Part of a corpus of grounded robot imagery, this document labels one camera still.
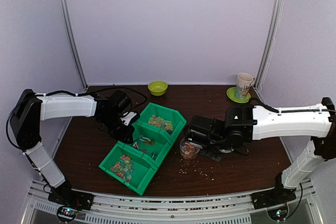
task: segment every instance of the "colorful candy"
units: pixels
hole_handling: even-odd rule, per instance
[[[125,155],[120,157],[121,161],[118,161],[110,171],[116,174],[118,177],[122,178],[126,182],[130,183],[133,173],[133,162],[131,158]]]
[[[148,123],[150,125],[153,125],[155,127],[158,127],[160,129],[167,131],[169,135],[173,133],[174,127],[173,127],[172,122],[165,120],[160,116],[152,115],[152,117],[149,118]]]

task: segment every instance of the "clear plastic cup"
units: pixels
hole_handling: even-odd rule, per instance
[[[180,142],[180,154],[186,160],[197,158],[200,148],[192,145],[189,141],[182,139]]]

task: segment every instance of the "green bin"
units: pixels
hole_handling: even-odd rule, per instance
[[[157,127],[148,123],[149,119],[153,115],[160,116],[163,119],[172,122],[174,128],[172,134],[169,135],[169,133],[167,133],[167,131],[165,130],[162,130],[162,134],[166,135],[169,138],[171,144],[174,144],[183,127],[187,123],[186,119],[177,110],[169,109],[164,106],[160,106],[150,102],[147,107],[141,112],[140,118],[136,121],[136,124],[145,124],[151,128],[158,129]]]
[[[152,115],[160,116],[167,121],[171,121],[173,125],[172,133],[169,134],[164,129],[150,125],[148,121]],[[134,148],[133,144],[124,144],[119,141],[101,162],[99,168],[110,177],[117,179],[128,188],[142,195],[185,124],[186,120],[177,110],[149,103],[140,114],[140,118],[132,124],[134,127],[133,140],[139,143],[139,150]],[[139,141],[140,136],[149,138],[151,141],[154,141],[154,144],[150,145]],[[133,163],[132,178],[129,182],[110,170],[120,161],[123,155],[130,157]]]
[[[128,156],[133,163],[133,172],[130,182],[113,173],[110,169],[121,159],[121,156]],[[147,155],[136,153],[133,148],[125,149],[120,143],[117,143],[110,153],[99,165],[99,168],[106,172],[111,178],[115,178],[128,188],[142,195],[149,182],[153,178],[158,168],[148,159]]]

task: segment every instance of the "lavender backdrop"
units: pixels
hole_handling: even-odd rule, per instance
[[[285,0],[261,94],[273,106],[303,106],[331,97],[336,104],[336,0]],[[306,137],[284,138],[295,159]],[[336,223],[336,161],[319,166],[312,182],[326,223]]]
[[[5,136],[5,121],[21,92],[56,89],[79,92],[59,0],[0,0],[0,216],[18,223],[33,174],[28,160]],[[52,152],[65,119],[41,124]]]
[[[67,0],[89,84],[256,75],[274,0]]]

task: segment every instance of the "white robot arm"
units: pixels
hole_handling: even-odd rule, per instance
[[[54,94],[54,92],[52,95],[36,94],[29,89],[22,93],[9,117],[18,144],[14,146],[23,151],[34,169],[39,171],[50,186],[50,201],[89,210],[93,195],[71,189],[71,183],[66,180],[43,146],[39,135],[39,121],[70,116],[94,116],[98,122],[107,127],[112,137],[132,143],[134,128],[131,123],[139,115],[130,110],[124,113],[129,105],[131,105],[130,98],[120,90],[108,98],[98,94]]]
[[[275,188],[252,194],[256,209],[296,198],[294,191],[321,162],[336,157],[335,108],[330,98],[297,108],[260,105],[231,107],[225,121],[194,116],[186,131],[192,144],[216,153],[229,153],[243,143],[276,136],[311,136],[302,154],[276,177]]]

